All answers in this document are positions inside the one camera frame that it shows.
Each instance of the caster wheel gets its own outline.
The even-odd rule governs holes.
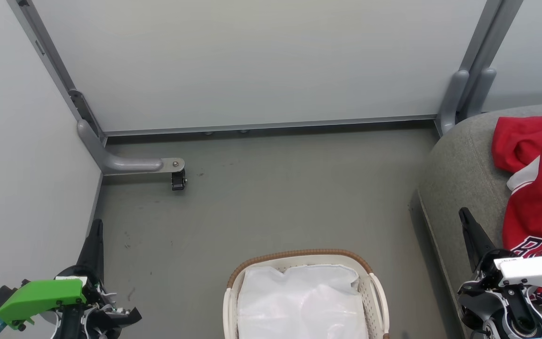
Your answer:
[[[170,185],[173,191],[181,191],[185,189],[185,184],[187,183],[187,178],[185,178],[185,170],[180,172],[171,173]]]

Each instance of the metal leg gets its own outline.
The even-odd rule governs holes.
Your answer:
[[[488,96],[488,92],[493,85],[493,81],[497,76],[497,71],[494,68],[486,68],[480,72],[476,85],[470,92],[470,98],[467,105],[460,112],[460,120],[471,118],[482,112],[482,106]]]
[[[75,107],[77,108],[77,111],[79,112],[79,115],[83,120],[88,122],[88,124],[93,129],[94,133],[96,133],[97,137],[99,138],[99,142],[104,141],[104,133],[102,129],[99,127],[99,124],[97,124],[97,120],[95,120],[95,116],[93,115],[93,111],[91,110],[91,107],[89,107],[89,104],[87,103],[87,100],[85,99],[85,96],[78,90],[71,89],[68,91],[68,95],[71,97],[71,101],[74,103]]]
[[[469,71],[471,66],[474,64],[474,60],[480,51],[480,47],[482,47],[482,43],[484,43],[484,40],[486,39],[488,30],[493,24],[495,15],[497,15],[497,11],[501,6],[501,2],[502,0],[490,0],[484,5],[482,14],[480,14],[480,18],[476,24],[474,34],[471,36],[470,44],[468,45],[467,51],[465,51],[465,55],[463,56],[460,69],[467,69],[467,71]]]
[[[173,191],[184,189],[187,179],[185,178],[185,161],[178,157],[172,158],[126,158],[110,154],[85,120],[77,124],[79,137],[85,147],[91,153],[93,160],[104,174],[104,178],[118,178],[136,176],[138,174],[155,173],[172,174],[170,177]]]
[[[474,87],[478,85],[482,71],[491,66],[511,23],[516,18],[516,14],[518,13],[518,9],[520,9],[521,4],[522,0],[501,0],[497,13],[494,15],[493,22],[491,23],[488,32],[486,32],[486,37],[482,42],[482,46],[480,46],[474,62],[470,67],[470,81],[467,86],[465,86],[465,90],[458,105],[458,110],[461,112],[465,110],[465,106],[469,105],[471,94],[473,93]]]
[[[438,129],[438,133],[441,137],[447,133],[449,129],[455,126],[457,105],[460,101],[461,94],[463,93],[468,78],[469,73],[465,70],[457,71],[453,77],[451,77],[451,82],[449,83],[445,98],[443,98],[443,103],[440,105],[440,109],[435,120],[436,128]]]

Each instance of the gray couch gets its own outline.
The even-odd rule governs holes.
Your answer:
[[[542,105],[469,118],[446,133],[430,153],[418,195],[454,305],[461,283],[471,277],[459,208],[469,208],[495,245],[502,246],[503,216],[510,195],[506,182],[510,173],[493,165],[491,142],[497,119],[538,115],[542,115]]]

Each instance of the gray floor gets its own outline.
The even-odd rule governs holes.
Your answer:
[[[241,262],[340,248],[363,256],[383,282],[392,338],[453,338],[434,253],[408,211],[435,142],[431,128],[417,127],[108,146],[181,156],[189,179],[183,192],[165,183],[102,188],[106,285],[144,317],[123,336],[222,339],[225,285]]]

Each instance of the brown basket rim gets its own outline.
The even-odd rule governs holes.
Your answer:
[[[363,259],[361,256],[352,253],[351,251],[341,250],[341,249],[310,249],[310,250],[295,250],[295,251],[285,251],[280,253],[273,253],[264,256],[257,256],[256,258],[248,259],[245,262],[242,262],[231,274],[229,281],[227,282],[227,288],[232,288],[237,276],[248,266],[253,264],[258,264],[263,261],[275,260],[289,258],[292,256],[307,256],[307,255],[342,255],[348,256],[351,259],[357,261],[361,266],[363,266],[367,274],[372,273],[371,266]]]

